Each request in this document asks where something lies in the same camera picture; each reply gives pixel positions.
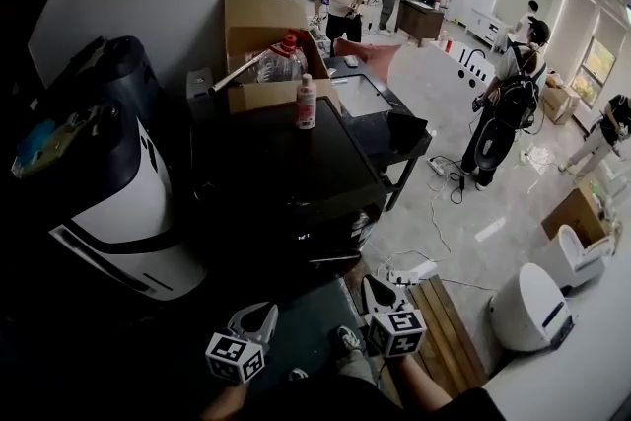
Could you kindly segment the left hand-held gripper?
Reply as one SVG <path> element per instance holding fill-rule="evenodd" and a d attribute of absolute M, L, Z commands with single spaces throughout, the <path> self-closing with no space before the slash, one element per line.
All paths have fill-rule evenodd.
<path fill-rule="evenodd" d="M 247 384 L 265 367 L 265 354 L 274 335 L 279 311 L 276 304 L 257 303 L 230 319 L 229 331 L 215 332 L 205 357 L 211 373 L 233 384 Z M 257 337 L 241 333 L 257 333 Z"/>

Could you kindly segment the black cabinet appliance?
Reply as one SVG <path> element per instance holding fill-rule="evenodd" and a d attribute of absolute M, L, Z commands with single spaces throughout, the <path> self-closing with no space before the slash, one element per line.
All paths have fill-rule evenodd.
<path fill-rule="evenodd" d="M 199 223 L 215 248 L 270 264 L 345 270 L 379 221 L 385 187 L 327 97 L 303 130 L 291 103 L 192 132 Z"/>

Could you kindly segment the wooden slatted platform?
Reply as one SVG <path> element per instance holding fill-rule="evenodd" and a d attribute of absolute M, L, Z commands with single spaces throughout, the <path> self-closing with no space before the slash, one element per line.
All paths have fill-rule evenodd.
<path fill-rule="evenodd" d="M 438 275 L 407 289 L 427 325 L 417 362 L 451 397 L 482 387 L 488 376 L 469 333 Z"/>

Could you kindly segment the white rounded toilet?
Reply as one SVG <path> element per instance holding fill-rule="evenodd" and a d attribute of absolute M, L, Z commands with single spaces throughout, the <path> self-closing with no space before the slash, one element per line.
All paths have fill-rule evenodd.
<path fill-rule="evenodd" d="M 522 353 L 557 349 L 575 327 L 566 298 L 540 266 L 527 263 L 489 301 L 503 348 Z"/>

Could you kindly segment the black angular panel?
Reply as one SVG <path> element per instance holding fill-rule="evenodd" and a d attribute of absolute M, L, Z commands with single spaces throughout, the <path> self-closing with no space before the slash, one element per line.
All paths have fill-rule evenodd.
<path fill-rule="evenodd" d="M 428 121 L 411 114 L 390 111 L 387 115 L 389 148 L 400 155 L 412 152 L 422 140 Z"/>

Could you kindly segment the black round seat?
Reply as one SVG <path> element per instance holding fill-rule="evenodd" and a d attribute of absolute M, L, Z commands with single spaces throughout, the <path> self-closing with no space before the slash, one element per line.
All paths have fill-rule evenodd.
<path fill-rule="evenodd" d="M 474 161 L 483 171 L 497 169 L 512 149 L 516 130 L 497 118 L 486 123 L 477 141 Z"/>

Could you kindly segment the white open toilet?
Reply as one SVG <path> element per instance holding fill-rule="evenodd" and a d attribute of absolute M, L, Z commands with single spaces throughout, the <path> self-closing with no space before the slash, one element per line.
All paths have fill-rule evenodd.
<path fill-rule="evenodd" d="M 601 276 L 614 252 L 613 236 L 583 246 L 576 232 L 562 225 L 553 239 L 532 254 L 532 262 L 560 289 L 574 289 Z"/>

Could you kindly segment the small grey box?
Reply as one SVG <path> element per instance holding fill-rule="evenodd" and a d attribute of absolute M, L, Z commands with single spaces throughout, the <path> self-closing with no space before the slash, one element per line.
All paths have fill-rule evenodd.
<path fill-rule="evenodd" d="M 189 71 L 186 75 L 186 101 L 192 117 L 196 120 L 210 117 L 215 113 L 213 84 L 212 73 L 208 67 Z"/>

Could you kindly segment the white counter with black marks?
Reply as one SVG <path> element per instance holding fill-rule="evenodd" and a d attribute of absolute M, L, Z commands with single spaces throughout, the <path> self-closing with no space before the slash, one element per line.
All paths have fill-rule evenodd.
<path fill-rule="evenodd" d="M 446 52 L 432 40 L 421 46 L 402 42 L 388 70 L 388 85 L 394 90 L 438 88 L 479 93 L 494 77 L 495 66 L 481 49 L 454 41 Z"/>

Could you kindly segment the clear jug with red cap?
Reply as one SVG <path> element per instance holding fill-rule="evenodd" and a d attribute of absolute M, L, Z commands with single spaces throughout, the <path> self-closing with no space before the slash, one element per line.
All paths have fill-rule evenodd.
<path fill-rule="evenodd" d="M 295 31 L 286 32 L 261 54 L 255 67 L 258 83 L 300 80 L 308 73 L 308 61 L 299 35 Z"/>

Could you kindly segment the brown wooden desk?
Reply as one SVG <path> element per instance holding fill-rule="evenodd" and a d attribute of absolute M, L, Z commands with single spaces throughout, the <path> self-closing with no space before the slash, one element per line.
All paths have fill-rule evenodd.
<path fill-rule="evenodd" d="M 443 20 L 442 11 L 418 0 L 399 0 L 394 30 L 405 32 L 421 46 L 424 39 L 439 39 Z"/>

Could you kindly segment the blue cloth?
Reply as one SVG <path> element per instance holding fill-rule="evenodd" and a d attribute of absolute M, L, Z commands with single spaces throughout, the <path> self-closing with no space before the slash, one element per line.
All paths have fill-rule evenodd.
<path fill-rule="evenodd" d="M 36 125 L 16 147 L 16 155 L 21 164 L 30 161 L 55 131 L 55 122 L 47 119 Z"/>

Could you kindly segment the low white cabinet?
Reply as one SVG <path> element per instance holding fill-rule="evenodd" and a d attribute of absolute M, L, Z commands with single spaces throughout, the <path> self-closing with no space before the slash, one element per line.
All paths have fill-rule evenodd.
<path fill-rule="evenodd" d="M 466 18 L 466 31 L 490 46 L 493 52 L 503 53 L 507 46 L 507 25 L 493 15 L 470 8 Z"/>

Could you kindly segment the open cardboard box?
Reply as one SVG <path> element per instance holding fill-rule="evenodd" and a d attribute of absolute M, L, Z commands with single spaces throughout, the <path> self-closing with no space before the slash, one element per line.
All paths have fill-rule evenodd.
<path fill-rule="evenodd" d="M 317 94 L 340 107 L 337 92 L 329 79 L 316 42 L 309 32 L 304 3 L 298 0 L 224 0 L 224 28 L 227 70 L 240 66 L 279 42 L 288 31 L 301 40 L 308 61 L 308 73 L 315 81 Z M 281 105 L 296 99 L 301 80 L 260 84 L 256 70 L 237 77 L 224 90 L 231 114 Z"/>

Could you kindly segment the glass window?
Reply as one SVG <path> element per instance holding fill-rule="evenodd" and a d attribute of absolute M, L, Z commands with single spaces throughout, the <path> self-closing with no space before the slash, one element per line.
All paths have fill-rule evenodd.
<path fill-rule="evenodd" d="M 587 107 L 596 103 L 615 61 L 614 54 L 592 37 L 571 85 Z"/>

